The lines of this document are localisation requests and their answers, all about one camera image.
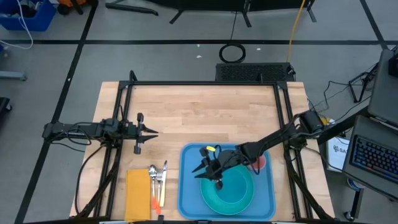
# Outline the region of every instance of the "green plate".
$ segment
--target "green plate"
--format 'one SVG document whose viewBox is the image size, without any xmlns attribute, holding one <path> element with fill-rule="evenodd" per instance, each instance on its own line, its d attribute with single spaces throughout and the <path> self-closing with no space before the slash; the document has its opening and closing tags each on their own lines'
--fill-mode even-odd
<svg viewBox="0 0 398 224">
<path fill-rule="evenodd" d="M 202 179 L 201 195 L 206 204 L 222 215 L 235 215 L 245 210 L 254 196 L 254 182 L 250 171 L 242 165 L 223 172 L 223 188 L 216 189 L 214 181 Z"/>
</svg>

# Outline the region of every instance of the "wooden table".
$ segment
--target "wooden table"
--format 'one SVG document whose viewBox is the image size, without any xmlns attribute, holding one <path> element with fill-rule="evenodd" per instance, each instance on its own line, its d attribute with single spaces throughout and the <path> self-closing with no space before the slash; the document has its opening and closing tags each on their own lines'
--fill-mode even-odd
<svg viewBox="0 0 398 224">
<path fill-rule="evenodd" d="M 117 87 L 118 82 L 102 84 L 94 122 L 112 117 Z M 303 83 L 288 83 L 288 87 L 293 114 L 308 110 Z M 287 122 L 282 92 L 280 96 Z M 167 160 L 169 169 L 162 214 L 166 220 L 184 220 L 177 210 L 178 167 L 180 151 L 184 145 L 190 142 L 258 141 L 279 129 L 271 86 L 139 85 L 134 86 L 132 91 L 128 119 L 135 121 L 138 112 L 144 114 L 146 126 L 158 131 L 159 137 L 143 144 L 141 155 L 133 154 L 135 141 L 124 141 L 112 211 L 112 219 L 116 220 L 124 219 L 125 177 L 128 169 L 145 169 L 151 164 L 162 167 Z M 98 146 L 98 142 L 88 146 L 84 160 Z M 316 141 L 308 141 L 308 146 L 318 150 Z M 82 172 L 78 197 L 80 209 L 98 188 L 104 152 L 102 150 L 90 159 Z M 294 216 L 283 147 L 279 144 L 269 149 L 269 152 L 272 157 L 277 206 L 272 220 L 290 221 Z M 325 211 L 334 217 L 320 156 L 306 150 L 302 150 L 301 154 L 309 191 Z M 297 193 L 301 216 L 304 217 L 305 209 L 299 188 Z M 102 215 L 108 193 L 105 192 L 103 197 Z M 151 219 L 157 219 L 155 211 L 152 211 Z"/>
</svg>

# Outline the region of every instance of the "yellow napkin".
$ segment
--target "yellow napkin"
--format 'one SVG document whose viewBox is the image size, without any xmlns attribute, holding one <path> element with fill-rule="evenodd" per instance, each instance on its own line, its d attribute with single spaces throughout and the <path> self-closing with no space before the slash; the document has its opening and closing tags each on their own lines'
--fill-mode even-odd
<svg viewBox="0 0 398 224">
<path fill-rule="evenodd" d="M 150 219 L 150 177 L 147 169 L 127 171 L 124 219 L 126 222 Z"/>
</svg>

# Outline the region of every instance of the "blue tray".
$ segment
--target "blue tray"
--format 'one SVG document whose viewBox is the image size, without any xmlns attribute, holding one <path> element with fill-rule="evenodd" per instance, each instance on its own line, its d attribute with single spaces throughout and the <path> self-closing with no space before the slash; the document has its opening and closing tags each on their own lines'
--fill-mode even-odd
<svg viewBox="0 0 398 224">
<path fill-rule="evenodd" d="M 221 215 L 207 206 L 200 193 L 200 179 L 193 178 L 203 172 L 192 173 L 201 162 L 200 148 L 215 146 L 217 143 L 191 143 L 184 146 L 180 155 L 180 178 L 178 181 L 178 210 L 191 220 L 233 220 L 268 221 L 276 210 L 274 181 L 272 178 L 271 157 L 265 152 L 266 166 L 260 175 L 252 172 L 254 180 L 254 198 L 245 211 L 237 215 Z M 223 150 L 235 149 L 235 144 L 219 144 Z"/>
</svg>

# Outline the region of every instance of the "red object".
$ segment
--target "red object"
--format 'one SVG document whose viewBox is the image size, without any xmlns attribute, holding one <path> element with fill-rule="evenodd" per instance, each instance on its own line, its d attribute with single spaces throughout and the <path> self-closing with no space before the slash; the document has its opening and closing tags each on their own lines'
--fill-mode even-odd
<svg viewBox="0 0 398 224">
<path fill-rule="evenodd" d="M 266 166 L 267 161 L 266 161 L 266 157 L 265 157 L 264 155 L 262 155 L 256 162 L 253 163 L 253 167 L 254 167 L 256 170 L 257 170 L 258 167 L 259 167 L 259 163 L 260 163 L 260 169 L 263 169 L 263 168 Z"/>
</svg>

